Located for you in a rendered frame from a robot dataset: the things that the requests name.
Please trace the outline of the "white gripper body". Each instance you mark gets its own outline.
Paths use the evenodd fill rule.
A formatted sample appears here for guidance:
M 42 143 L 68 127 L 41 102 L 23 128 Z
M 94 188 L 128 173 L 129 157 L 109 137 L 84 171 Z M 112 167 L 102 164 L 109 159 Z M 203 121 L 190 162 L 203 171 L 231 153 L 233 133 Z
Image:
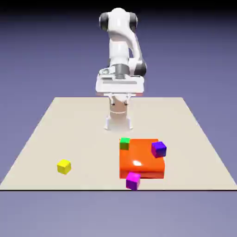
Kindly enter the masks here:
M 125 75 L 125 79 L 116 79 L 114 74 L 97 75 L 95 90 L 99 94 L 142 94 L 144 78 Z

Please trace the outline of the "small green cube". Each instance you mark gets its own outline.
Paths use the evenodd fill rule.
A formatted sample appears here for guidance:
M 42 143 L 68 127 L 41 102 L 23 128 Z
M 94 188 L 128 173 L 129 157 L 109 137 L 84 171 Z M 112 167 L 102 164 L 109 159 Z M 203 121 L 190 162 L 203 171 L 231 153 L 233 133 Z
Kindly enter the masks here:
M 129 145 L 130 145 L 130 138 L 129 137 L 120 138 L 119 148 L 121 150 L 129 150 Z

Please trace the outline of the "small blue cube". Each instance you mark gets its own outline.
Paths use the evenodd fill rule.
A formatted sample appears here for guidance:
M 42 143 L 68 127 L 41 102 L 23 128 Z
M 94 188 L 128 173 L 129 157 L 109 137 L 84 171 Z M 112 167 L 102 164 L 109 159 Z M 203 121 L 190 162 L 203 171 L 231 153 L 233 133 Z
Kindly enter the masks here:
M 167 147 L 161 141 L 154 142 L 151 144 L 151 153 L 155 158 L 164 157 L 167 153 Z

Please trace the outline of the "small magenta cube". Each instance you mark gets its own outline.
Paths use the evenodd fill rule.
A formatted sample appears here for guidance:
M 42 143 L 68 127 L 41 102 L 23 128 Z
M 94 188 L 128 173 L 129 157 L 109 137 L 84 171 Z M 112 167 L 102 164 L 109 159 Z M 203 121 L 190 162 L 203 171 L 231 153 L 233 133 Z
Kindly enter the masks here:
M 129 172 L 126 177 L 126 188 L 137 191 L 140 184 L 141 175 L 134 172 Z

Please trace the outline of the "small yellow cube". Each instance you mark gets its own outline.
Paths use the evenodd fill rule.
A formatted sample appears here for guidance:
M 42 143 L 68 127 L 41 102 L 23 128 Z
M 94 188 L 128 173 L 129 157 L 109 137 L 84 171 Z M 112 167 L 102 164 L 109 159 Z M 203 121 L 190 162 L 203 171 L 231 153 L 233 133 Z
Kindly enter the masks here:
M 63 175 L 66 175 L 71 170 L 71 162 L 65 159 L 62 159 L 57 164 L 57 171 Z

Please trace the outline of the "large orange box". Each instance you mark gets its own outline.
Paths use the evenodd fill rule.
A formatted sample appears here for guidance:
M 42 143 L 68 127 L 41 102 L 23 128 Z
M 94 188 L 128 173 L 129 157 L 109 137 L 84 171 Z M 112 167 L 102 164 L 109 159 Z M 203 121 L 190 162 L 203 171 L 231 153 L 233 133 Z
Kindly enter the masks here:
M 164 178 L 165 162 L 163 157 L 154 157 L 152 144 L 155 138 L 131 138 L 128 150 L 119 150 L 119 177 L 125 179 L 129 172 L 138 173 L 142 179 Z

